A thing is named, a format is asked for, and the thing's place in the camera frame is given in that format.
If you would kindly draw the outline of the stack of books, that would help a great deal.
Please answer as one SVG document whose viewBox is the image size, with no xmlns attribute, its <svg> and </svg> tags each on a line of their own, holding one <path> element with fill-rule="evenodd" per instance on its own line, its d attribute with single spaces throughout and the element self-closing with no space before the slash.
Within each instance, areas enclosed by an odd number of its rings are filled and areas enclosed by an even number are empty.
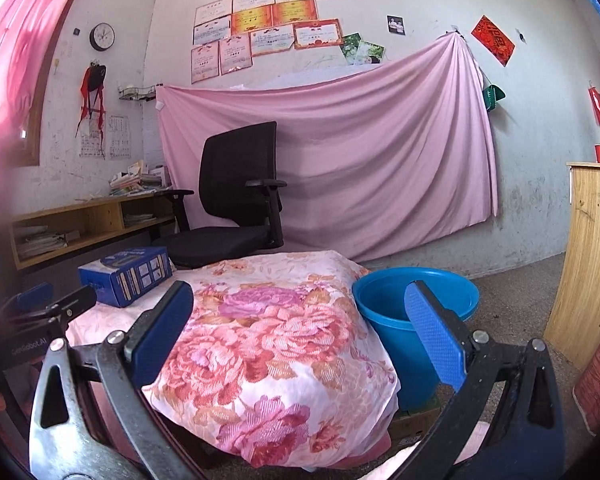
<svg viewBox="0 0 600 480">
<path fill-rule="evenodd" d="M 109 181 L 111 196 L 147 194 L 167 190 L 172 185 L 168 168 L 163 165 L 149 168 L 138 160 Z"/>
</svg>

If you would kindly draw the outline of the black office chair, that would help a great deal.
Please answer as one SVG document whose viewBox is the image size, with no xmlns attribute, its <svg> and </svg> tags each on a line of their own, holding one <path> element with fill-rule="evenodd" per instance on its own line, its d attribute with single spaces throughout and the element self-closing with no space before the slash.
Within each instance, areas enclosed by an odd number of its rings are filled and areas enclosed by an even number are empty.
<svg viewBox="0 0 600 480">
<path fill-rule="evenodd" d="M 164 193 L 170 200 L 178 232 L 154 240 L 179 268 L 198 269 L 281 248 L 284 234 L 277 177 L 276 122 L 261 122 L 210 136 L 204 142 L 198 179 L 202 209 L 232 226 L 193 229 L 185 212 L 191 190 Z"/>
</svg>

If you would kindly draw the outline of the wooden wall shelf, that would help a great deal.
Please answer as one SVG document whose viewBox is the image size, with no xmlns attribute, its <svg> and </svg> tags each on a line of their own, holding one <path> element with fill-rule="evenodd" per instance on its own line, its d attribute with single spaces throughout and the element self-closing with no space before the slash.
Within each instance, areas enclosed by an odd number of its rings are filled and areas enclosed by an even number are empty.
<svg viewBox="0 0 600 480">
<path fill-rule="evenodd" d="M 159 234 L 163 226 L 174 221 L 170 200 L 158 193 L 87 200 L 77 205 L 15 217 L 10 228 L 12 255 L 18 271 L 37 268 L 66 255 L 74 256 L 82 250 L 91 250 L 139 232 Z M 48 234 L 78 231 L 80 236 L 50 252 L 22 256 L 17 252 L 16 229 L 34 226 L 47 226 Z"/>
</svg>

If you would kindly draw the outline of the wooden cabinet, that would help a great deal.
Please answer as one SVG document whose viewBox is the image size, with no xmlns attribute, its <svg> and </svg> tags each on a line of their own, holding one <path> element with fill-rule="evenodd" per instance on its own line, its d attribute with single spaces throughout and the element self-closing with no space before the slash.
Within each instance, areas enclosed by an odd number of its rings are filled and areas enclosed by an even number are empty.
<svg viewBox="0 0 600 480">
<path fill-rule="evenodd" d="M 578 370 L 600 345 L 600 164 L 570 162 L 570 227 L 544 339 Z"/>
</svg>

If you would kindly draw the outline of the red paper wall decoration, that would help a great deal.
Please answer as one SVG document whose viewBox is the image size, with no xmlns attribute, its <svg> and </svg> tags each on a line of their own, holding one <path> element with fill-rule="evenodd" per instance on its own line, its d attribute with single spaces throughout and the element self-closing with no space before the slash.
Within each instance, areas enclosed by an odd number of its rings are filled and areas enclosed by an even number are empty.
<svg viewBox="0 0 600 480">
<path fill-rule="evenodd" d="M 486 48 L 500 62 L 501 66 L 506 66 L 512 57 L 515 44 L 510 40 L 501 29 L 498 28 L 490 18 L 483 15 L 475 24 L 471 31 L 483 47 Z"/>
</svg>

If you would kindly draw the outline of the wall calendar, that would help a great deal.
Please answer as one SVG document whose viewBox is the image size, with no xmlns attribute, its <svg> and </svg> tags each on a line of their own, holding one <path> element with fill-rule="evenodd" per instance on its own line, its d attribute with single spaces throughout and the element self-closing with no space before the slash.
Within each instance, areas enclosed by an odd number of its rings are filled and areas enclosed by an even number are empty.
<svg viewBox="0 0 600 480">
<path fill-rule="evenodd" d="M 82 158 L 130 159 L 131 129 L 126 116 L 108 116 L 99 125 L 99 118 L 85 118 L 76 129 L 78 155 Z"/>
</svg>

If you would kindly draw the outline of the wall certificates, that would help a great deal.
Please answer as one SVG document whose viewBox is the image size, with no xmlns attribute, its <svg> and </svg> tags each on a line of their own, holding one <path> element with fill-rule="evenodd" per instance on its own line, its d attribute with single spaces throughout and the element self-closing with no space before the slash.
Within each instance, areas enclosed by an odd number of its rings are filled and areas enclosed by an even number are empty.
<svg viewBox="0 0 600 480">
<path fill-rule="evenodd" d="M 350 65 L 379 64 L 380 44 L 345 35 L 336 18 L 321 18 L 321 0 L 216 0 L 198 6 L 190 50 L 194 84 L 253 66 L 259 56 L 337 47 Z"/>
</svg>

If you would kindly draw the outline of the blue cardboard box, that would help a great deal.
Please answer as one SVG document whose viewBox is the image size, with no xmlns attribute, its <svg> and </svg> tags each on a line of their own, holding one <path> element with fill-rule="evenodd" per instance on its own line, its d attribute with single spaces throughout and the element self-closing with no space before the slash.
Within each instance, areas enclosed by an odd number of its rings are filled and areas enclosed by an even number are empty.
<svg viewBox="0 0 600 480">
<path fill-rule="evenodd" d="M 139 247 L 85 263 L 78 273 L 98 302 L 125 308 L 170 278 L 173 270 L 166 248 Z"/>
</svg>

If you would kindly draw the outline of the pink wall curtain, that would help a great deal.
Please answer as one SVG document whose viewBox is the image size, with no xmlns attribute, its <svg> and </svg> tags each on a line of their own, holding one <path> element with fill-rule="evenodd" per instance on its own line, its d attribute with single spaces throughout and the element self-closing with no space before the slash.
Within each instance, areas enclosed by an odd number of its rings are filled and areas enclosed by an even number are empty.
<svg viewBox="0 0 600 480">
<path fill-rule="evenodd" d="M 482 73 L 455 32 L 400 60 L 305 86 L 161 86 L 166 166 L 196 188 L 210 136 L 275 122 L 284 247 L 358 261 L 494 217 L 498 173 Z"/>
</svg>

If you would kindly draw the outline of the floral pink cloth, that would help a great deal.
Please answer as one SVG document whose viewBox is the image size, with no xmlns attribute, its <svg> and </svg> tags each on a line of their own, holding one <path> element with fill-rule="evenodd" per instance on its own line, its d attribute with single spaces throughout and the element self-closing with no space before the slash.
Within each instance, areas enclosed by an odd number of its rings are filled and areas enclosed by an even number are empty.
<svg viewBox="0 0 600 480">
<path fill-rule="evenodd" d="M 250 466 L 348 469 L 384 454 L 400 380 L 338 252 L 224 260 L 174 278 L 193 311 L 150 406 Z"/>
</svg>

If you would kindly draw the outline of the round wall clock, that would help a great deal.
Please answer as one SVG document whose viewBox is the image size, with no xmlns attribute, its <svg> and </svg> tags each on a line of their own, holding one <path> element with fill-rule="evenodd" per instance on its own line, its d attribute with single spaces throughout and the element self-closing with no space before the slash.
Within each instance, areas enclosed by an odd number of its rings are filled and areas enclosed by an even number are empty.
<svg viewBox="0 0 600 480">
<path fill-rule="evenodd" d="M 102 22 L 92 28 L 88 40 L 90 40 L 90 45 L 94 50 L 105 52 L 114 45 L 116 34 L 110 24 Z"/>
</svg>

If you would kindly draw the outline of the green hanging bag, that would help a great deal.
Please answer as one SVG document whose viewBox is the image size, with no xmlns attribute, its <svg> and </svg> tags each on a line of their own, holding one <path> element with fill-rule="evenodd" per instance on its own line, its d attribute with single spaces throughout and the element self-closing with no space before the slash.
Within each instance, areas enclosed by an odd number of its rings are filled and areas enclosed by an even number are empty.
<svg viewBox="0 0 600 480">
<path fill-rule="evenodd" d="M 487 112 L 492 112 L 498 106 L 498 102 L 506 98 L 505 92 L 496 84 L 489 84 L 482 89 L 482 96 Z"/>
</svg>

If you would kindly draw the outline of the red hanging ornament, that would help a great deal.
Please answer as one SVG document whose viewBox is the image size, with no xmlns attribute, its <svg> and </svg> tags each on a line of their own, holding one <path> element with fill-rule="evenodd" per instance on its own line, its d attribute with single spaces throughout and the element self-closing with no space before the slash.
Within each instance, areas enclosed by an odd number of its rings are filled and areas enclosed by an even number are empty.
<svg viewBox="0 0 600 480">
<path fill-rule="evenodd" d="M 104 90 L 106 78 L 106 66 L 97 62 L 91 62 L 83 75 L 82 84 L 80 87 L 80 96 L 82 99 L 80 107 L 80 118 L 76 128 L 84 119 L 96 118 L 97 133 L 100 143 L 104 143 L 105 139 L 105 103 Z"/>
</svg>

